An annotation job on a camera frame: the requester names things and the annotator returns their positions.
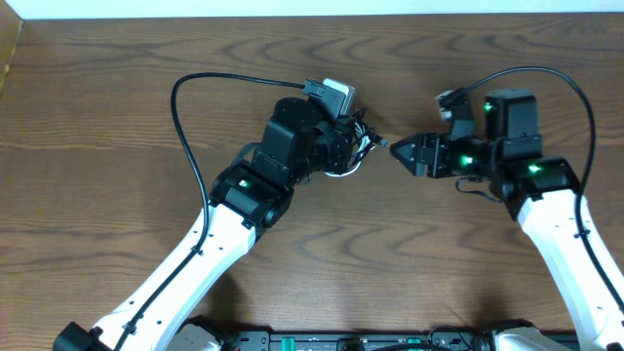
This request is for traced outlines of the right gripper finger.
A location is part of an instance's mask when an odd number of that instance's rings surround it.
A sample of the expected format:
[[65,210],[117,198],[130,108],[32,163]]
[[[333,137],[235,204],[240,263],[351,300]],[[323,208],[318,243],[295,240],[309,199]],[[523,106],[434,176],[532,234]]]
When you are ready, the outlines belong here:
[[419,148],[422,146],[424,137],[425,134],[414,134],[398,140],[391,144],[390,152],[393,154],[398,154],[403,150],[406,150],[408,154],[411,154],[414,148]]
[[392,155],[414,176],[425,176],[429,157],[419,150],[394,150]]

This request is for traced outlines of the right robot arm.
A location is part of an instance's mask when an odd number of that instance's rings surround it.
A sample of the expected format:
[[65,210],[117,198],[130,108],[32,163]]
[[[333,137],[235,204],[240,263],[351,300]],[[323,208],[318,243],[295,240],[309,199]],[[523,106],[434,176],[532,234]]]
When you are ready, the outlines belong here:
[[591,218],[580,182],[563,157],[542,153],[537,100],[525,89],[485,98],[486,136],[475,134],[467,97],[437,97],[446,134],[420,133],[390,148],[414,176],[488,181],[487,198],[505,205],[537,247],[553,278],[582,350],[620,350],[623,275]]

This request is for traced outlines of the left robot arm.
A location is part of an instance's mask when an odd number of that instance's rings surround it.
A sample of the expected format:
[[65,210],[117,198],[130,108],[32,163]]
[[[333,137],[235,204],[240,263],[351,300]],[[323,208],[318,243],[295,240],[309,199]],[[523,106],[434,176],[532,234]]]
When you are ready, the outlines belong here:
[[261,141],[202,188],[204,207],[147,280],[90,329],[67,325],[53,350],[168,350],[209,289],[288,210],[315,172],[348,173],[365,112],[345,114],[313,98],[280,99]]

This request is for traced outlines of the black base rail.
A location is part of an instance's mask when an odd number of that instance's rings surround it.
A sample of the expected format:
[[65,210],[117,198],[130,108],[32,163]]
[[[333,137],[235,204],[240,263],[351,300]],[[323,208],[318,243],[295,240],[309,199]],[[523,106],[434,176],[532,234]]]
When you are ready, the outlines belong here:
[[418,333],[313,333],[239,331],[223,347],[227,351],[376,350],[396,344],[434,345],[448,350],[489,350],[472,332],[440,328]]

